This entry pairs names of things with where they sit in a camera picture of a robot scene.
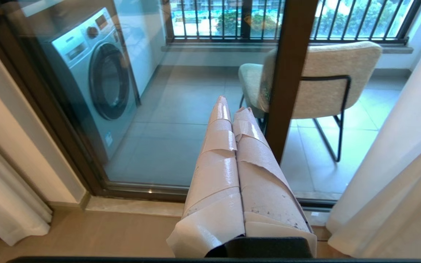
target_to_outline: window sill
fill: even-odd
[[[277,47],[276,43],[170,43],[162,46],[164,52],[269,52]],[[411,47],[382,45],[383,54],[411,54]]]

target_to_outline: torn paper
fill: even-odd
[[[235,136],[225,97],[214,105],[197,159],[183,216],[168,245],[178,258],[203,258],[244,234]]]
[[[317,238],[250,108],[239,109],[233,131],[247,237],[303,237],[313,256]]]

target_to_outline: tiled floor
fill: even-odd
[[[342,160],[333,163],[314,123],[291,123],[281,167],[303,195],[342,193],[395,104],[406,79],[373,77],[346,111]],[[142,96],[134,122],[105,167],[110,180],[189,186],[212,107],[219,95],[235,112],[241,98],[236,67],[162,67]],[[319,120],[336,142],[332,118]]]
[[[336,194],[343,193],[349,184],[405,83],[403,77],[370,79],[358,102],[346,110],[339,163],[331,159],[311,119],[292,120],[281,163],[292,190],[337,199]],[[331,144],[337,145],[339,129],[334,119],[321,118],[319,122]]]
[[[179,217],[130,213],[63,211],[54,213],[50,232],[10,247],[0,239],[0,263],[20,256],[114,256],[170,258],[166,243]],[[345,258],[331,248],[326,228],[315,228],[318,258]]]

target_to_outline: chair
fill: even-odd
[[[308,48],[292,119],[312,118],[333,160],[341,160],[344,111],[352,107],[365,88],[381,55],[381,46],[362,41]],[[276,50],[268,53],[264,65],[243,64],[238,70],[243,100],[251,107],[262,129],[269,112]],[[332,116],[339,126],[337,155],[317,118]]]

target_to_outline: wooden floor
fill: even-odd
[[[45,236],[30,236],[15,246],[0,240],[0,263],[19,256],[124,256],[173,257],[165,242],[179,221],[128,213],[55,211],[52,228]],[[345,255],[328,246],[329,232],[315,228],[319,235],[318,258]]]

